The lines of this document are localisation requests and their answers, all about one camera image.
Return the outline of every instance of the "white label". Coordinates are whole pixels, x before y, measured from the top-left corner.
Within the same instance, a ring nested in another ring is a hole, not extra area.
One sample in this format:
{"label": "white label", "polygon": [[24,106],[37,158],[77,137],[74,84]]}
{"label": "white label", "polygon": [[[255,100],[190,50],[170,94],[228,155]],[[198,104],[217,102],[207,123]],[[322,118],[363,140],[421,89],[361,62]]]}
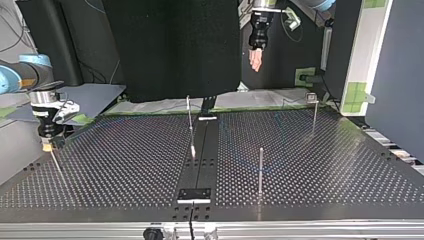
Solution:
{"label": "white label", "polygon": [[49,116],[49,113],[48,112],[32,112],[32,114],[34,114],[34,116],[37,116],[37,117],[47,117],[47,116]]}

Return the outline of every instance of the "black perforated table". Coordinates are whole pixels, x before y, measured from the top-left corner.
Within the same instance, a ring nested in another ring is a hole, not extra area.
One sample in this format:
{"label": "black perforated table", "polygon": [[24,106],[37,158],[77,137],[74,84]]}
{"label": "black perforated table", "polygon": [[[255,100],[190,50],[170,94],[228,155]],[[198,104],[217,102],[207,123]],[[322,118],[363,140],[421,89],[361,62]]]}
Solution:
{"label": "black perforated table", "polygon": [[[103,116],[0,187],[2,223],[283,222],[424,218],[424,178],[338,114],[319,110]],[[259,196],[259,149],[264,149]],[[211,203],[177,204],[180,189]]]}

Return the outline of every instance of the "knob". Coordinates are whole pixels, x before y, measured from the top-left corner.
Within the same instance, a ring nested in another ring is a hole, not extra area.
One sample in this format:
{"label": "knob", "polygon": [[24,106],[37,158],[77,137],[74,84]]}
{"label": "knob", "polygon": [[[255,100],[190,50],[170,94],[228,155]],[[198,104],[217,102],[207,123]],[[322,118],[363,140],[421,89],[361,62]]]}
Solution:
{"label": "knob", "polygon": [[143,237],[145,240],[162,240],[163,233],[160,229],[148,228],[144,231]]}

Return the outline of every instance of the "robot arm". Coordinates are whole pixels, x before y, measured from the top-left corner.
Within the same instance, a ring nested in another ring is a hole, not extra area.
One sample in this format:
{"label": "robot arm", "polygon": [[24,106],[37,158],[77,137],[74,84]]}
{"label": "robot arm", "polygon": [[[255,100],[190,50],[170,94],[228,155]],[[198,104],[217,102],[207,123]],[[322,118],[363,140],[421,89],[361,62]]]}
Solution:
{"label": "robot arm", "polygon": [[61,147],[63,123],[79,112],[79,105],[60,99],[56,92],[63,82],[55,82],[49,57],[21,55],[18,63],[0,61],[0,94],[26,92],[34,116],[39,120],[38,135],[44,151]]}
{"label": "robot arm", "polygon": [[[317,11],[325,11],[329,9],[336,0],[302,0],[306,6]],[[259,71],[262,64],[262,52],[268,46],[268,29],[271,27],[274,14],[285,13],[288,19],[285,25],[294,31],[301,24],[300,18],[291,9],[276,9],[277,0],[254,0],[253,11],[250,19],[252,25],[252,34],[249,37],[250,64],[255,71]]]}

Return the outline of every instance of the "black backdrop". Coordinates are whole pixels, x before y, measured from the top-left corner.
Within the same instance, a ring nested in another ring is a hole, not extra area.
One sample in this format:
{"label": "black backdrop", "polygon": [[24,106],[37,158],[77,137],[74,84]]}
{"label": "black backdrop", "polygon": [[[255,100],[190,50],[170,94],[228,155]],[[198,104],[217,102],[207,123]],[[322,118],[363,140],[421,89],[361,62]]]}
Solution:
{"label": "black backdrop", "polygon": [[241,80],[236,0],[103,0],[131,101],[213,96]]}

